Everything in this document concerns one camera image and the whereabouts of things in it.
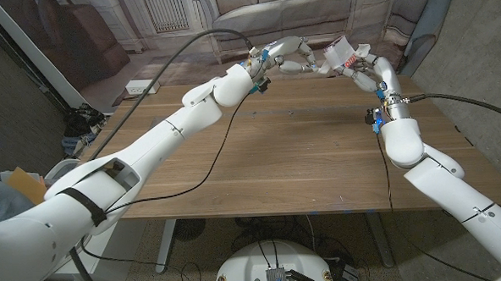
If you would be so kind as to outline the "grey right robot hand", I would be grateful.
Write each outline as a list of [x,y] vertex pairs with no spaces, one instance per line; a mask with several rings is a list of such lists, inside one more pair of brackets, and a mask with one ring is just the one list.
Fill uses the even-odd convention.
[[339,66],[336,71],[351,78],[363,91],[376,93],[390,120],[411,118],[402,100],[398,75],[385,57],[368,54],[349,67]]

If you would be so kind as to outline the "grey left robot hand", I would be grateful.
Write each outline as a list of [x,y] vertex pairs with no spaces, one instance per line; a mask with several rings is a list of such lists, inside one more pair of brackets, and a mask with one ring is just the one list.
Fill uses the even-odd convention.
[[[250,59],[250,75],[263,76],[267,70],[277,67],[283,74],[312,73],[318,71],[317,61],[312,49],[307,45],[308,39],[302,36],[287,36],[265,45]],[[305,63],[288,60],[287,57],[298,54]]]

